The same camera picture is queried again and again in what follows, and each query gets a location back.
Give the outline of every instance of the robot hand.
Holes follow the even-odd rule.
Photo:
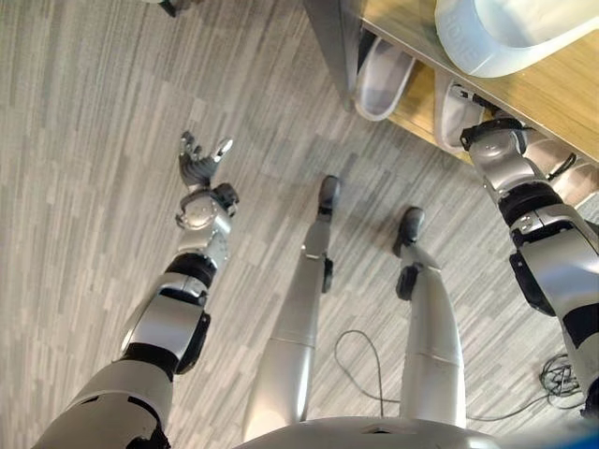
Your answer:
[[[54,420],[37,448],[168,448],[163,429],[174,374],[196,364],[210,316],[208,291],[228,259],[227,237],[239,199],[233,187],[211,182],[233,141],[206,157],[188,132],[179,156],[189,194],[181,201],[179,248],[125,326],[121,358],[99,371]]]

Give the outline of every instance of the wire bundle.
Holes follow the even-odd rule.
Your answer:
[[[347,367],[339,360],[339,355],[338,355],[339,345],[340,345],[342,339],[345,336],[347,336],[348,334],[360,335],[362,338],[364,338],[368,342],[369,346],[373,350],[374,358],[376,361],[376,372],[377,372],[377,377],[378,377],[378,395],[374,395],[374,394],[366,391],[358,383],[356,378],[351,374],[349,369],[347,369]],[[357,330],[357,329],[350,329],[350,330],[346,330],[345,332],[343,332],[338,337],[337,341],[335,342],[334,356],[335,356],[335,361],[337,362],[337,365],[339,366],[339,368],[341,368],[343,373],[347,376],[347,378],[350,380],[350,382],[358,389],[358,391],[368,398],[376,399],[379,401],[381,416],[385,416],[385,410],[383,407],[384,402],[391,402],[391,403],[395,403],[395,404],[400,403],[400,401],[398,399],[390,399],[390,398],[385,398],[383,396],[381,361],[379,359],[378,351],[376,350],[376,347],[374,346],[373,341],[364,332],[362,332],[361,330]],[[578,380],[577,380],[576,376],[574,375],[574,372],[572,371],[572,365],[570,365],[570,363],[568,362],[567,354],[554,355],[547,362],[545,362],[545,364],[543,365],[543,368],[541,369],[541,372],[539,372],[538,380],[539,380],[539,383],[541,384],[543,390],[545,391],[545,394],[543,396],[535,398],[535,399],[527,402],[523,406],[515,409],[513,412],[510,412],[507,414],[502,414],[502,415],[498,415],[498,416],[468,415],[467,416],[468,419],[472,419],[474,421],[484,421],[484,422],[489,422],[489,423],[494,422],[494,421],[502,421],[504,419],[510,418],[512,416],[515,416],[519,413],[524,412],[526,409],[528,409],[529,407],[531,407],[532,405],[534,405],[535,403],[537,403],[541,400],[546,400],[547,403],[551,407],[554,407],[559,410],[572,410],[572,409],[580,407],[582,404],[584,404],[584,399],[575,405],[571,405],[571,406],[567,406],[567,407],[556,405],[552,401],[553,398],[569,398],[573,395],[582,393],[582,391],[580,389],[580,385],[578,384]]]

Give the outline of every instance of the robot forearm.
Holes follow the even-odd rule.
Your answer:
[[[535,309],[557,316],[582,391],[585,414],[599,417],[599,245],[577,211],[563,204],[523,156],[526,133],[514,119],[462,134],[485,188],[510,226],[510,263]]]
[[[208,291],[228,259],[230,217],[239,201],[228,184],[211,178],[232,141],[199,158],[183,134],[180,167],[190,194],[181,202],[178,252],[129,318],[119,360],[99,371],[54,420],[37,448],[168,448],[163,429],[172,380],[197,362],[210,316]]]

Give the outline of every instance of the gray carpet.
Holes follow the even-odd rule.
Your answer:
[[[409,306],[389,248],[406,205],[428,213],[423,246],[444,267],[460,323],[470,413],[506,413],[541,394],[562,350],[558,323],[527,305],[506,228],[471,167],[391,123],[344,112],[299,0],[205,0],[177,20],[139,1],[0,1],[0,446],[26,448],[98,369],[173,255],[184,193],[178,137],[236,139],[219,181],[240,211],[232,260],[212,289],[197,367],[176,380],[178,448],[240,442],[257,360],[314,215],[318,184],[343,179],[323,298],[310,417],[377,414],[334,363],[348,328],[400,392]],[[597,202],[583,211],[597,220]],[[342,358],[375,391],[372,354]],[[387,405],[396,414],[396,405]],[[505,434],[577,412],[540,402]]]

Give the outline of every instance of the cable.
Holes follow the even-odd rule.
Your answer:
[[[347,336],[348,334],[361,335],[364,339],[366,339],[366,341],[370,345],[371,349],[373,350],[374,358],[376,359],[376,372],[377,372],[377,377],[378,377],[378,396],[373,395],[372,393],[369,393],[364,388],[362,388],[361,385],[356,380],[356,378],[354,376],[352,376],[352,373],[349,372],[349,369],[347,369],[347,367],[343,363],[341,363],[341,360],[339,360],[339,355],[338,355],[339,343],[341,343],[341,340],[343,340],[343,338],[345,336]],[[362,332],[361,330],[357,330],[357,329],[350,329],[350,330],[346,330],[345,332],[342,332],[341,335],[337,338],[337,341],[335,342],[334,355],[335,355],[335,361],[337,362],[337,365],[339,365],[339,368],[342,369],[343,373],[345,373],[345,375],[351,381],[351,383],[354,385],[354,387],[357,388],[362,395],[379,401],[382,418],[385,417],[385,409],[384,409],[385,402],[390,402],[393,404],[400,403],[397,399],[389,399],[389,398],[383,397],[383,379],[382,379],[382,375],[381,375],[381,360],[378,357],[378,351],[376,351],[376,347],[374,346],[373,341],[364,332]]]
[[[339,344],[341,343],[341,340],[343,340],[343,338],[345,336],[347,336],[348,334],[359,334],[364,339],[366,339],[369,346],[373,350],[374,358],[376,359],[376,372],[377,372],[377,378],[378,378],[378,392],[379,392],[378,396],[373,395],[372,393],[369,393],[368,391],[364,390],[364,388],[362,388],[362,386],[358,383],[356,378],[351,374],[351,372],[349,372],[349,369],[347,369],[347,367],[341,362],[341,360],[339,360],[339,355],[338,355]],[[378,351],[376,350],[376,347],[374,346],[373,341],[364,332],[362,332],[361,330],[357,330],[357,329],[350,329],[350,330],[346,330],[345,332],[342,332],[340,334],[340,336],[337,338],[337,341],[335,342],[334,356],[335,356],[335,361],[337,362],[337,365],[339,365],[339,368],[342,369],[343,373],[347,376],[347,378],[351,381],[351,383],[359,390],[359,392],[368,398],[372,398],[372,399],[379,401],[381,417],[385,417],[385,410],[383,407],[385,402],[390,402],[390,403],[394,403],[394,404],[400,403],[400,401],[397,399],[389,399],[389,398],[383,397],[383,380],[382,380],[382,374],[381,374],[381,361],[379,359]],[[547,403],[551,407],[558,409],[558,410],[572,410],[577,407],[580,407],[581,405],[583,405],[585,403],[584,399],[581,402],[579,402],[575,405],[568,406],[568,407],[556,405],[551,401],[552,398],[569,398],[578,393],[582,393],[580,385],[578,384],[578,380],[577,380],[576,376],[574,375],[574,372],[572,372],[572,365],[570,365],[570,363],[568,363],[567,359],[568,359],[567,354],[557,354],[557,355],[554,355],[552,358],[550,358],[543,365],[543,368],[541,369],[541,372],[538,375],[538,380],[539,380],[541,386],[543,387],[543,389],[546,391],[545,395],[532,399],[531,401],[527,402],[526,404],[522,405],[521,407],[515,409],[514,411],[512,411],[510,413],[501,414],[498,416],[467,415],[466,417],[473,421],[482,421],[482,422],[487,422],[487,423],[492,423],[495,421],[502,421],[504,419],[511,418],[512,416],[516,416],[517,414],[524,412],[526,409],[528,409],[529,407],[531,407],[532,405],[534,405],[535,403],[537,403],[541,400],[546,400]]]
[[[573,152],[571,152],[570,155],[565,158],[565,160],[559,167],[557,167],[555,170],[553,170],[551,173],[547,175],[547,181],[553,181],[554,179],[556,179],[558,176],[563,174],[564,171],[573,166],[576,161],[577,156]]]
[[[546,391],[545,395],[535,398],[522,407],[507,414],[502,414],[499,416],[468,415],[467,418],[472,419],[473,421],[483,421],[486,423],[502,421],[506,418],[510,418],[524,412],[531,405],[543,399],[546,400],[551,407],[559,410],[572,410],[576,407],[580,407],[582,404],[584,404],[584,400],[578,404],[568,407],[555,405],[553,402],[551,402],[552,398],[568,398],[582,392],[580,385],[578,384],[578,380],[572,372],[572,365],[567,362],[567,359],[567,354],[557,354],[545,362],[545,365],[543,365],[543,368],[538,375],[538,380],[541,383],[541,386],[543,386],[543,389]]]

